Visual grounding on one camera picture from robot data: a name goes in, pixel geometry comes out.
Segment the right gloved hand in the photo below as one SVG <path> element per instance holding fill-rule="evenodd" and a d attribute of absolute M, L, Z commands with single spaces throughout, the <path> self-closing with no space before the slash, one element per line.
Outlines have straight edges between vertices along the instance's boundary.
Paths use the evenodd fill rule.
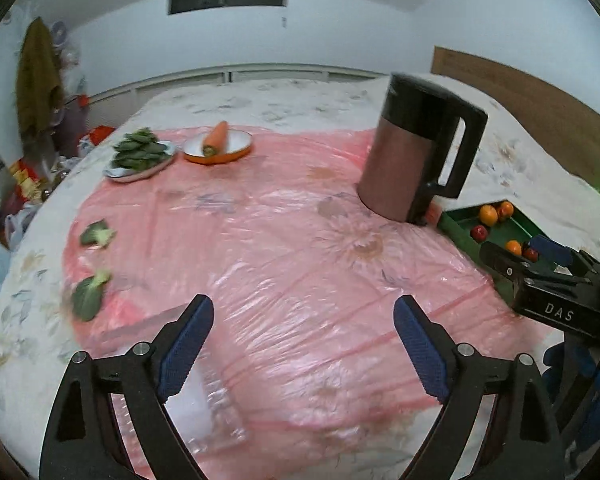
<path fill-rule="evenodd" d="M 568 472 L 577 474 L 600 455 L 600 356 L 567 335 L 544 352 L 543 365 Z"/>

